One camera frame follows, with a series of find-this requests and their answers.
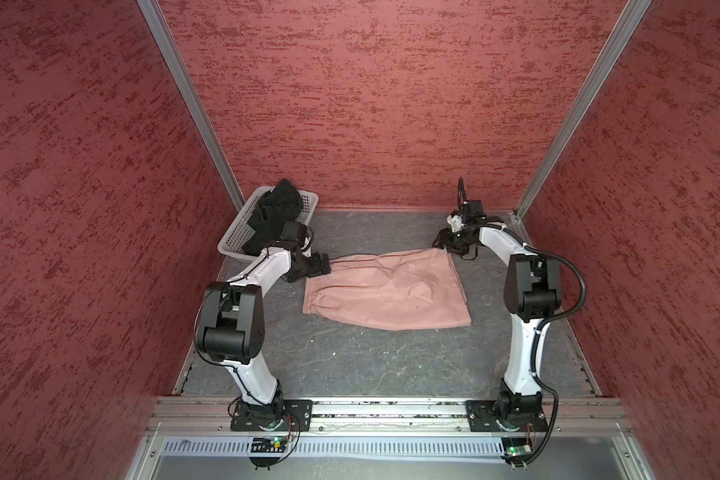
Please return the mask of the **pink drawstring shorts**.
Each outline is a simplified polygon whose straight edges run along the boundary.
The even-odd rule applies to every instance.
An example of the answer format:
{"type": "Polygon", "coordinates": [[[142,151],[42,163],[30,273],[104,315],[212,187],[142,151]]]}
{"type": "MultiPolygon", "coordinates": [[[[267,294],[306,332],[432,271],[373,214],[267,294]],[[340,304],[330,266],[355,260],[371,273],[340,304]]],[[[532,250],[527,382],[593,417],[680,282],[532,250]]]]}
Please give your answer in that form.
{"type": "Polygon", "coordinates": [[[441,249],[357,254],[309,278],[302,312],[386,331],[468,327],[467,297],[453,259],[441,249]]]}

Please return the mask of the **black shorts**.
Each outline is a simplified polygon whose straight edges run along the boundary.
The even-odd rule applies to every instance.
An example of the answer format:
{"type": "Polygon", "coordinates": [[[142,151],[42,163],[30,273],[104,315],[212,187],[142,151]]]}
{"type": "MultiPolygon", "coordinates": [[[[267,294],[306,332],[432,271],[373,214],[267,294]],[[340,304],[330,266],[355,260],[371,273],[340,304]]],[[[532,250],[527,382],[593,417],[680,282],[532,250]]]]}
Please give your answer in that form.
{"type": "Polygon", "coordinates": [[[257,256],[270,242],[280,238],[287,221],[296,221],[303,209],[303,200],[297,188],[282,179],[255,204],[246,224],[253,230],[243,244],[246,255],[257,256]]]}

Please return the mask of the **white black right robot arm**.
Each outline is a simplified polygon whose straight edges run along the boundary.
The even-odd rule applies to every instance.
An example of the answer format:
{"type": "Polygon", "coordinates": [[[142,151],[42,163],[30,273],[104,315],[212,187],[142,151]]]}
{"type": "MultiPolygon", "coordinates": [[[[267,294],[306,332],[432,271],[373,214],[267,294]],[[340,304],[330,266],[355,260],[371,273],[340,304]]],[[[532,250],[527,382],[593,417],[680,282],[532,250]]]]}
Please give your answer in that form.
{"type": "Polygon", "coordinates": [[[488,417],[510,432],[535,422],[548,425],[543,396],[551,395],[557,406],[559,395],[541,379],[540,369],[549,325],[561,318],[562,261],[523,241],[494,218],[464,223],[461,216],[452,215],[448,223],[433,241],[435,248],[453,254],[488,248],[507,267],[503,301],[512,323],[509,363],[488,417]]]}

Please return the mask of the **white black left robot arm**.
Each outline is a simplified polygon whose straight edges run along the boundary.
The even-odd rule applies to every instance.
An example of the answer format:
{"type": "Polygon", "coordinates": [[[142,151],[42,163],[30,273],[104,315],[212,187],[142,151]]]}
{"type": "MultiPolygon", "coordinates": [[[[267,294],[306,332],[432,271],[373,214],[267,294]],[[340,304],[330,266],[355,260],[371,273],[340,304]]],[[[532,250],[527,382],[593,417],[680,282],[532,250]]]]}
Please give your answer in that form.
{"type": "Polygon", "coordinates": [[[199,358],[225,369],[240,399],[233,417],[243,425],[275,431],[288,419],[282,386],[262,353],[264,298],[280,280],[294,283],[331,272],[329,256],[294,240],[265,247],[232,278],[210,283],[195,318],[193,344],[199,358]]]}

